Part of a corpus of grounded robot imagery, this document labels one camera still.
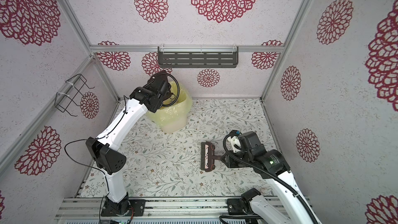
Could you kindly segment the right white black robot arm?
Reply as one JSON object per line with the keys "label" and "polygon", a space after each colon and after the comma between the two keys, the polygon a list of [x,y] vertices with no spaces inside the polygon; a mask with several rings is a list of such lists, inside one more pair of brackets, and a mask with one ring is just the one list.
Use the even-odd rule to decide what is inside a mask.
{"label": "right white black robot arm", "polygon": [[268,204],[258,190],[251,189],[241,196],[249,212],[247,217],[257,215],[267,224],[321,223],[297,185],[284,156],[275,149],[267,151],[255,132],[233,130],[224,137],[222,145],[228,162],[252,168],[265,179],[288,214],[282,214]]}

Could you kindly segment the bin with yellow-green bag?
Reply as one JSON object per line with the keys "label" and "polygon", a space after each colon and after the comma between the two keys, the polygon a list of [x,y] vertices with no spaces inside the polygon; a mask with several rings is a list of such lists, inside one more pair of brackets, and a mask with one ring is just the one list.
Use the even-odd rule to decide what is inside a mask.
{"label": "bin with yellow-green bag", "polygon": [[155,113],[147,112],[146,117],[153,121],[164,133],[174,133],[184,128],[192,108],[192,97],[185,86],[179,83],[180,94],[175,104],[162,107]]}

